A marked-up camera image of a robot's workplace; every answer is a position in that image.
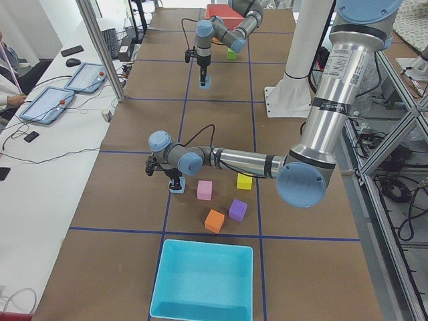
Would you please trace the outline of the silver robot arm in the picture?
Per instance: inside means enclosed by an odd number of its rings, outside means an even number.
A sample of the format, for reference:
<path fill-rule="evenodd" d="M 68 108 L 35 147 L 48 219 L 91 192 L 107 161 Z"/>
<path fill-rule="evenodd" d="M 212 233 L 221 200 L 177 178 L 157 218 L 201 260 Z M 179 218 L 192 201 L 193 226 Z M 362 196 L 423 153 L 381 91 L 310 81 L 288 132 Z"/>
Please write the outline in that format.
<path fill-rule="evenodd" d="M 207 68 L 211 64 L 212 39 L 217 39 L 235 53 L 239 53 L 249 35 L 263 21 L 260 1 L 228 1 L 228 6 L 244 18 L 235 29 L 228 28 L 219 16 L 199 20 L 196 25 L 195 47 L 189 54 L 197 59 L 197 65 L 200 67 L 199 85 L 202 89 L 208 89 L 211 83 Z"/>
<path fill-rule="evenodd" d="M 309 208 L 325 196 L 334 149 L 372 54 L 387 49 L 399 1 L 303 1 L 283 78 L 265 90 L 271 117 L 306 118 L 300 142 L 286 156 L 174 142 L 159 130 L 148 139 L 145 171 L 163 172 L 171 190 L 203 166 L 273 179 L 288 204 Z"/>

